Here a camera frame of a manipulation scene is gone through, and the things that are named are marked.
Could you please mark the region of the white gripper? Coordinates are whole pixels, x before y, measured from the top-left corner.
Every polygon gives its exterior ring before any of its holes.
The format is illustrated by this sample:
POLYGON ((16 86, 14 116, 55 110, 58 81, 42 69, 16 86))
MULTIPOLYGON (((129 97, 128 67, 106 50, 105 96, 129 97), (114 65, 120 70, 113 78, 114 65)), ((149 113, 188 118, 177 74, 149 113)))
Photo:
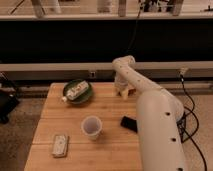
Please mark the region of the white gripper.
POLYGON ((115 76, 114 83, 115 83, 115 88, 118 91, 121 91, 121 97, 123 98, 123 100, 128 99, 128 93, 134 94, 136 92, 136 88, 134 88, 133 86, 129 86, 129 90, 127 89, 128 82, 120 75, 115 76))

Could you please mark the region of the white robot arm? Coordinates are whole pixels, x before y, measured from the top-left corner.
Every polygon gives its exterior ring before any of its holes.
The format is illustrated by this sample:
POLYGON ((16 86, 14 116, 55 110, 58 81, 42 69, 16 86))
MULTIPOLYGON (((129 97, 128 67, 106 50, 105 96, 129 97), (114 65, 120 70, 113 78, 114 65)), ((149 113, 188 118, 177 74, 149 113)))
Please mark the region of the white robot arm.
POLYGON ((177 122, 183 117, 182 102, 167 89, 135 71, 131 55, 113 60, 115 86, 131 84, 139 93, 136 121, 142 171, 188 171, 177 122))

